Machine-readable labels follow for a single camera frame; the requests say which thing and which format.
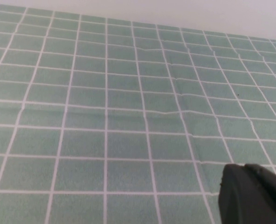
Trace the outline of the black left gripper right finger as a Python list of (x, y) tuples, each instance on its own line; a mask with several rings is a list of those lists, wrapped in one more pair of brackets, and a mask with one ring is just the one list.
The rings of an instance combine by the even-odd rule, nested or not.
[(276, 213), (276, 174), (258, 164), (246, 164), (244, 167), (258, 181), (262, 193)]

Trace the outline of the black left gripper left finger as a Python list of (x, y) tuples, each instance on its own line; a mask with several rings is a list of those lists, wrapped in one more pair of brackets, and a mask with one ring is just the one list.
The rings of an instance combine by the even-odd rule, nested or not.
[(276, 224), (276, 174), (257, 164), (224, 166), (218, 197), (223, 224)]

